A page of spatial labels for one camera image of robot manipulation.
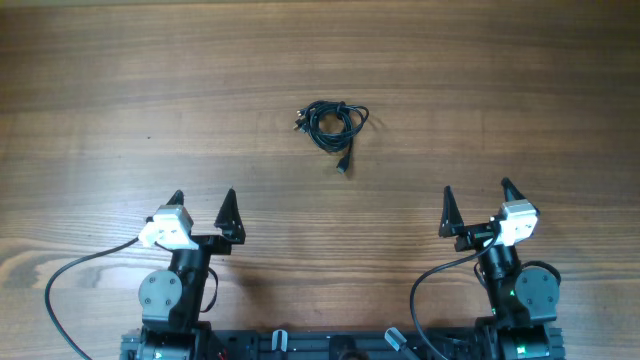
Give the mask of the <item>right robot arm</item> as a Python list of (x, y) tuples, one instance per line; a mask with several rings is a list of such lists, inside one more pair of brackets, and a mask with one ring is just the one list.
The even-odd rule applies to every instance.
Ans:
[(476, 320), (486, 359), (563, 359), (557, 319), (561, 275), (543, 261), (523, 262), (516, 245), (529, 239), (540, 211), (507, 178), (501, 181), (505, 201), (486, 223), (467, 225), (452, 189), (444, 188), (439, 235), (454, 237), (457, 252), (472, 251), (476, 275), (492, 307), (490, 317)]

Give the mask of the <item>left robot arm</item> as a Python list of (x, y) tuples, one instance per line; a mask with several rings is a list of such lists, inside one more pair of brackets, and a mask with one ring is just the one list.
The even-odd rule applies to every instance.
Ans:
[(210, 266), (214, 255), (229, 255), (246, 239), (234, 189), (229, 189), (219, 209), (213, 235), (194, 235), (194, 221), (184, 206), (184, 193), (176, 191), (167, 204), (147, 219), (139, 233), (143, 245), (157, 245), (171, 253), (167, 269), (154, 271), (138, 291), (142, 328), (132, 359), (226, 359), (225, 345), (211, 324), (199, 316), (210, 311), (213, 296), (203, 305), (206, 281), (217, 274)]

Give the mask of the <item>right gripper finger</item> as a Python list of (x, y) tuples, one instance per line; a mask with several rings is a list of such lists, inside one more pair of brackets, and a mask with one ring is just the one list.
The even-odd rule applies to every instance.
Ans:
[(459, 212), (453, 191), (446, 186), (443, 191), (443, 209), (439, 227), (442, 238), (459, 236), (464, 232), (465, 224)]
[(501, 186), (503, 188), (504, 197), (506, 202), (525, 200), (526, 197), (517, 189), (513, 182), (504, 177), (501, 180)]

